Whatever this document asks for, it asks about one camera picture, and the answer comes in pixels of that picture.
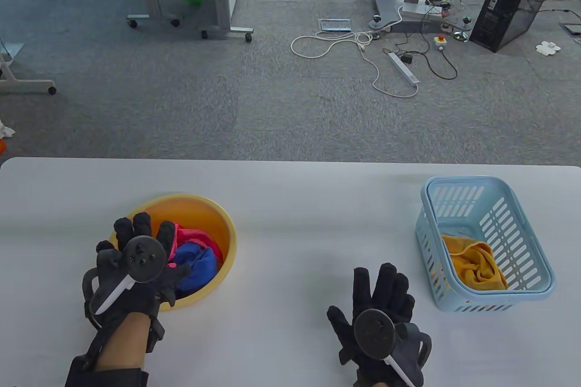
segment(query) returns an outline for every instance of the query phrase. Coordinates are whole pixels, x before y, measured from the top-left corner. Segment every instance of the black glove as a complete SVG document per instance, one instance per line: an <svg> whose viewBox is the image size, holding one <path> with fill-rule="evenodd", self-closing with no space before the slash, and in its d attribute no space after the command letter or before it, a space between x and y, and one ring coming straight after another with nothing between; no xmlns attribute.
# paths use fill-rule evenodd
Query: black glove
<svg viewBox="0 0 581 387"><path fill-rule="evenodd" d="M99 315L91 313L89 302L93 297L93 289L90 283L93 278L97 277L99 283L104 283L109 281L112 275L124 275L119 265L122 264L122 251L127 243L138 235L152 235L151 217L147 213L138 213L133 218L133 222L126 217L118 219L113 227L116 232L119 250L116 250L108 240L103 240L97 244L97 267L91 269L84 279L85 316L100 332L100 335L98 335L98 342L100 343L117 329L127 314L135 312L147 314L152 320L148 337L148 352L151 352L155 343L161 340L164 335L164 329L157 319L159 306L166 301L171 306L176 303L176 285L190 275L191 268L189 265L178 267L166 265L162 273L152 282L145 284L135 283L131 289L123 291L104 313ZM172 251L175 235L176 226L172 222L165 221L161 224L156 239L164 247L166 258Z"/></svg>
<svg viewBox="0 0 581 387"><path fill-rule="evenodd" d="M355 269L353 277L353 322L349 324L343 312L336 306L330 306L327 317L339 338L343 349L339 352L341 364L353 360L359 370L358 380L364 385L374 385L379 382L389 387L404 386L404 381L396 371L383 360L374 360L365 354L353 332L353 324L357 317L367 309L378 309L387 314L392 322L409 323L415 300L407 293L409 281L404 274L391 263L384 263L379 269L377 283L373 296L369 285L369 271L363 267Z"/></svg>
<svg viewBox="0 0 581 387"><path fill-rule="evenodd" d="M151 217L147 213L135 215L133 223L128 218L122 217L114 223L113 228L118 240L118 250L115 250L108 240L103 240L97 244L99 282L106 280L108 274L116 273L116 264L121 259L122 252L129 240L139 235L152 235ZM164 247L167 257L172 252L175 236L176 226L169 221L162 222L156 239ZM125 290L104 313L92 317L101 326L132 312L147 314L152 318L157 317L162 302L167 301L171 306L174 306L176 303L176 285L180 280L188 277L190 273L191 268L188 265L175 268L166 266L157 279L151 283L134 284L130 290Z"/></svg>

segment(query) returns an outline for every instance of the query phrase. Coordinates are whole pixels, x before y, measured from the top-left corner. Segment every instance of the yellow bowl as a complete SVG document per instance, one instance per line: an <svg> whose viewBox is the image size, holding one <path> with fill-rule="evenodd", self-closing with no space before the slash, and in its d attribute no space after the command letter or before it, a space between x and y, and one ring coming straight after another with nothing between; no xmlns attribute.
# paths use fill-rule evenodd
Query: yellow bowl
<svg viewBox="0 0 581 387"><path fill-rule="evenodd" d="M194 294L178 299L173 307L164 302L160 311L165 312L187 307L211 294L224 281L236 258L236 229L228 213L215 202L194 195L164 196L141 206L127 217L133 219L137 213L142 211L146 211L151 216L154 236L158 233L159 226L163 221L177 222L183 228L198 229L208 233L218 244L224 256L224 264L212 281ZM117 246L117 238L114 233L109 241Z"/></svg>

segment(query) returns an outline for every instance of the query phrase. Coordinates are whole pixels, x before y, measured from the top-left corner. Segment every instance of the forearm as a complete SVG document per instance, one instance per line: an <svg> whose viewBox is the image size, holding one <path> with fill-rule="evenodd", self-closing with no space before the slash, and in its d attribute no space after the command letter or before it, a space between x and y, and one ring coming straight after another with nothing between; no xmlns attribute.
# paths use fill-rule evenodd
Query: forearm
<svg viewBox="0 0 581 387"><path fill-rule="evenodd" d="M104 346L95 372L143 368L151 319L143 313L129 313Z"/></svg>

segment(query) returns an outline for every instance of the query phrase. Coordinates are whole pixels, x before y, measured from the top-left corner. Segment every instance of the computer tower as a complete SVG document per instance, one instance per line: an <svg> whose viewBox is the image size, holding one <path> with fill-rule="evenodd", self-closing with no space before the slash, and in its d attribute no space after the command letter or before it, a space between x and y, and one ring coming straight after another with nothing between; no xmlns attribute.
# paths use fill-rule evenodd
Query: computer tower
<svg viewBox="0 0 581 387"><path fill-rule="evenodd" d="M470 40L493 53L529 30L544 0L485 0Z"/></svg>

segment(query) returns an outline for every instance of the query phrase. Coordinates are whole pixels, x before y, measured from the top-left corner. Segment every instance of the light blue basket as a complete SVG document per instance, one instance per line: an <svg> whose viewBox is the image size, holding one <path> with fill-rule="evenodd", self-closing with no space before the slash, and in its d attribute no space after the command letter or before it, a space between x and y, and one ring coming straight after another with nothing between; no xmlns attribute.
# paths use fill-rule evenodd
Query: light blue basket
<svg viewBox="0 0 581 387"><path fill-rule="evenodd" d="M436 177L421 192L415 234L436 305L443 312L492 312L548 298L555 276L513 190L494 177ZM507 291L475 291L452 265L442 234L492 247Z"/></svg>

